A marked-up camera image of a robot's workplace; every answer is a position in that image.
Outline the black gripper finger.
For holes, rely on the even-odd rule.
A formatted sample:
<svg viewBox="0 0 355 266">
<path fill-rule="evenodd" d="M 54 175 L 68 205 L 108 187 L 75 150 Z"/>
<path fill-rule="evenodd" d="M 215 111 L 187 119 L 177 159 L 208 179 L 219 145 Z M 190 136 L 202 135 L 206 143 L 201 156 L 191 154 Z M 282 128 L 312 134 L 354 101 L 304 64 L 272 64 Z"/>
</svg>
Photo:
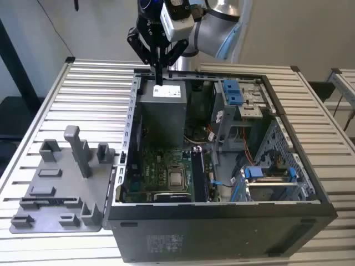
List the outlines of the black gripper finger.
<svg viewBox="0 0 355 266">
<path fill-rule="evenodd" d="M 150 65 L 155 70 L 155 81 L 159 83 L 159 64 L 158 55 L 155 47 L 148 49 L 140 39 L 140 34 L 137 28 L 130 28 L 127 35 L 127 42 L 130 44 L 134 52 L 138 55 L 141 61 Z"/>
<path fill-rule="evenodd" d="M 163 84 L 163 69 L 168 66 L 172 66 L 177 59 L 183 54 L 188 46 L 188 40 L 182 39 L 176 42 L 176 44 L 167 51 L 171 43 L 166 42 L 160 47 L 159 51 L 159 85 Z"/>
</svg>

